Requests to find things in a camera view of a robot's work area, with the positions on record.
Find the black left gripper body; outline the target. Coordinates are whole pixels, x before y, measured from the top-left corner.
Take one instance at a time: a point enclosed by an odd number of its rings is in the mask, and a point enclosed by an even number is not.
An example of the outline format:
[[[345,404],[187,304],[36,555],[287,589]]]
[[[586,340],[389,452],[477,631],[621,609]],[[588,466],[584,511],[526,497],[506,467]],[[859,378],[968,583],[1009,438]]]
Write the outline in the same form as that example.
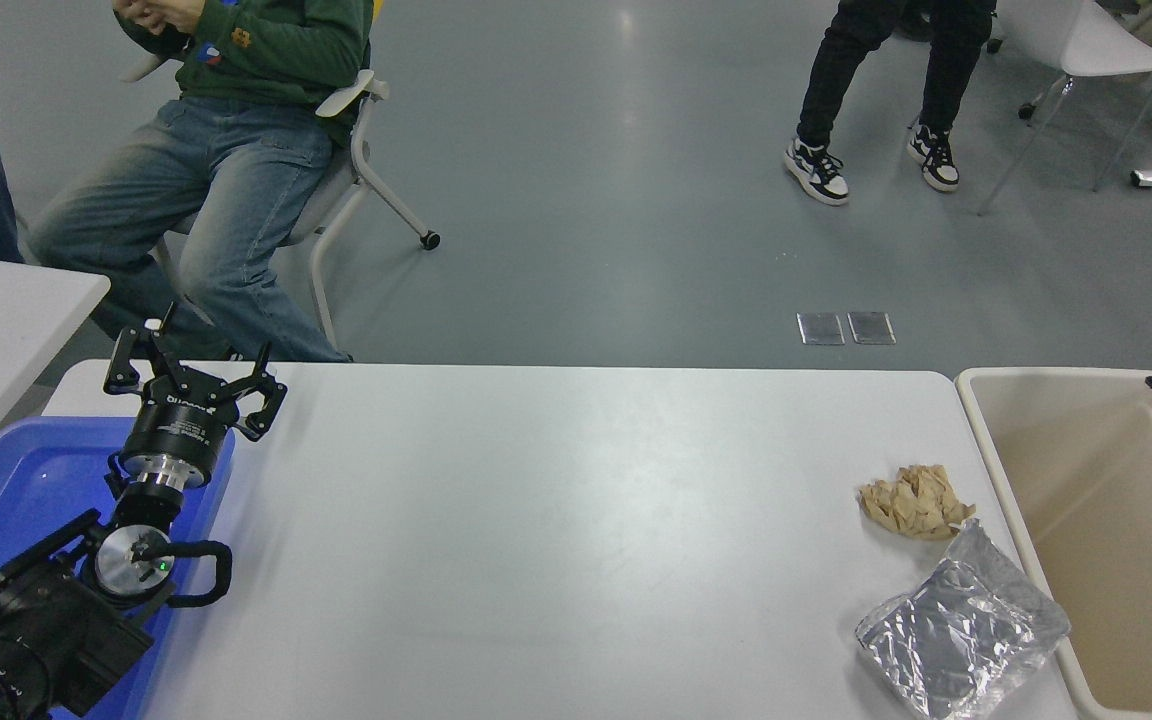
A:
[[[185,462],[194,473],[214,471],[223,439],[236,424],[237,406],[233,401],[206,406],[210,393],[205,389],[194,397],[170,381],[147,382],[132,432],[119,452],[120,465],[141,473],[151,458],[170,456]]]

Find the person's right hand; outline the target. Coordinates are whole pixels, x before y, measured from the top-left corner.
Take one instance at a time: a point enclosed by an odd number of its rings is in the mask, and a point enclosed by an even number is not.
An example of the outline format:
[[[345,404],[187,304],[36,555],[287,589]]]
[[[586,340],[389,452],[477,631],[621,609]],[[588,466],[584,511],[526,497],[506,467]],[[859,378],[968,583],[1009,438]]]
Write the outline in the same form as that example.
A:
[[[151,1],[142,0],[115,0],[111,3],[119,18],[132,23],[132,26],[141,26],[151,35],[160,35],[166,26],[166,18],[161,9]]]

